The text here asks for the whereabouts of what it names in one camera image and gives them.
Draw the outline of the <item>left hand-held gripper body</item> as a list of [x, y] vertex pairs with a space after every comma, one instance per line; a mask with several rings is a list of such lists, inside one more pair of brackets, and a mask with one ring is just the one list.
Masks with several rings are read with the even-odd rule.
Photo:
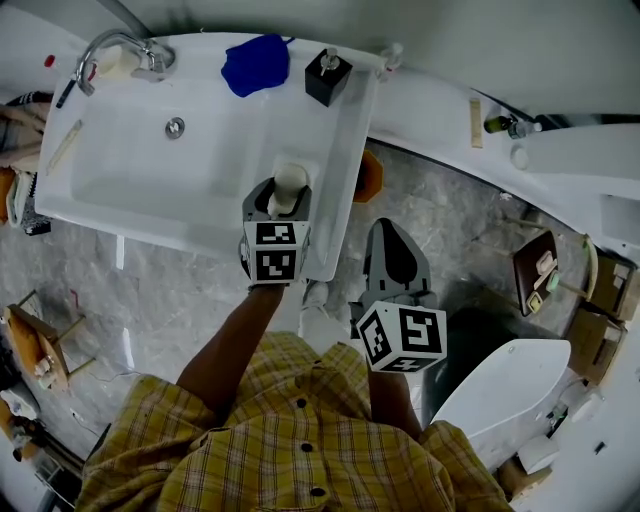
[[[258, 185], [242, 203], [240, 262], [253, 286], [288, 285], [299, 279], [306, 259], [311, 232], [309, 217], [290, 218], [289, 212], [260, 214], [254, 207]], [[307, 185], [303, 187], [309, 188], [310, 216], [312, 190]], [[276, 190], [275, 180], [270, 202], [276, 198]]]

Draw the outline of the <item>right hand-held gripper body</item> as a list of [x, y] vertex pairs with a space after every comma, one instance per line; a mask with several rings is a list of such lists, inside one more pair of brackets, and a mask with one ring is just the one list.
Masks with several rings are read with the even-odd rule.
[[[418, 272], [413, 281], [394, 281], [385, 269], [384, 231], [395, 231], [414, 247]], [[429, 262], [398, 224], [380, 218], [372, 225], [363, 266], [364, 291], [349, 304], [351, 336], [360, 341], [371, 370], [418, 373], [447, 356], [446, 313], [431, 288]]]

